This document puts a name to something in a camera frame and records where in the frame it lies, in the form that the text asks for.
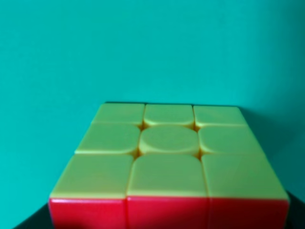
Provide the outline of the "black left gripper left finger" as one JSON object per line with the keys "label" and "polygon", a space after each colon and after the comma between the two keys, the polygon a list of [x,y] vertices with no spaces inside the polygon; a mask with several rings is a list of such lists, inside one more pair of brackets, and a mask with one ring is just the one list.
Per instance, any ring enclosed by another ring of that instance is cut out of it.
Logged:
{"label": "black left gripper left finger", "polygon": [[51,229],[51,215],[48,205],[43,205],[14,229]]}

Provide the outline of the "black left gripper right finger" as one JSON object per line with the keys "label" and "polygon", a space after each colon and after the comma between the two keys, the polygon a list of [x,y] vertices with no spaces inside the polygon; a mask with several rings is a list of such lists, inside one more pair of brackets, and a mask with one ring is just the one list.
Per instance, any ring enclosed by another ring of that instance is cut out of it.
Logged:
{"label": "black left gripper right finger", "polygon": [[290,207],[286,221],[286,229],[305,229],[305,203],[288,192]]}

